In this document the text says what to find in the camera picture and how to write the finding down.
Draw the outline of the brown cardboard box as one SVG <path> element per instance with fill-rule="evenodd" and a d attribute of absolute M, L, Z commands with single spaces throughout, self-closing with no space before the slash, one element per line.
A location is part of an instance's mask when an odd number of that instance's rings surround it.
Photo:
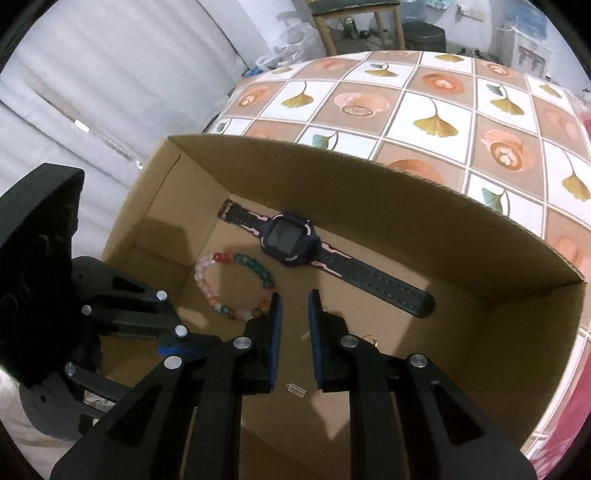
<path fill-rule="evenodd" d="M 218 218 L 228 199 L 261 215 L 307 217 L 332 247 L 430 292 L 434 313 L 415 318 L 315 267 L 281 265 L 252 234 Z M 516 446 L 561 380 L 586 290 L 538 236 L 439 184 L 293 143 L 169 138 L 130 189 L 104 261 L 167 292 L 191 331 L 230 339 L 242 325 L 216 313 L 193 279 L 197 259 L 215 252 L 259 260 L 283 298 L 276 390 L 243 402 L 244 479 L 349 477 L 349 399 L 315 385 L 311 290 L 381 351 L 425 354 Z M 287 383 L 307 394 L 298 398 Z"/>

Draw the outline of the black smart watch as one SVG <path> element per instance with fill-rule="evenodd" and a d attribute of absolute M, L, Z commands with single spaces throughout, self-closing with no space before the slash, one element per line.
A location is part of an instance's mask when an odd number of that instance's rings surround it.
<path fill-rule="evenodd" d="M 432 294 L 322 241 L 307 218 L 290 212 L 261 215 L 231 199 L 222 204 L 218 218 L 252 234 L 263 253 L 283 265 L 314 266 L 417 318 L 435 311 Z"/>

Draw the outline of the patterned ginkgo table cloth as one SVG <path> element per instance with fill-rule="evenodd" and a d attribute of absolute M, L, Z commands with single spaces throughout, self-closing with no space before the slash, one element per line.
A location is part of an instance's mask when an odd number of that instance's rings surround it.
<path fill-rule="evenodd" d="M 374 51 L 242 80 L 211 133 L 294 142 L 462 193 L 590 272 L 590 112 L 467 53 Z"/>

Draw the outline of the white plastic bag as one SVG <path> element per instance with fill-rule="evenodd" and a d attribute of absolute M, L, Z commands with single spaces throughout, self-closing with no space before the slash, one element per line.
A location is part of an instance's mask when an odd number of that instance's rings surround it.
<path fill-rule="evenodd" d="M 300 22 L 288 27 L 276 38 L 271 53 L 260 56 L 256 67 L 261 71 L 276 70 L 325 55 L 327 51 L 318 30 L 310 23 Z"/>

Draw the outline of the black waste bin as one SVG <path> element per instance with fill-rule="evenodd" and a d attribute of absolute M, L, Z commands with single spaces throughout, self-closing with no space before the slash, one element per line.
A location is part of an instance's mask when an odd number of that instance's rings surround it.
<path fill-rule="evenodd" d="M 446 32 L 443 28 L 424 21 L 409 21 L 403 24 L 405 47 L 413 51 L 447 51 Z"/>

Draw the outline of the white water dispenser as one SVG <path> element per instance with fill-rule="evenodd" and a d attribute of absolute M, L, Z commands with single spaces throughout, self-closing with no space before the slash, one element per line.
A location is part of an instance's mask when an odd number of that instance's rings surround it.
<path fill-rule="evenodd" d="M 547 19 L 535 9 L 518 8 L 500 32 L 503 65 L 536 77 L 546 74 L 552 50 L 547 47 Z"/>

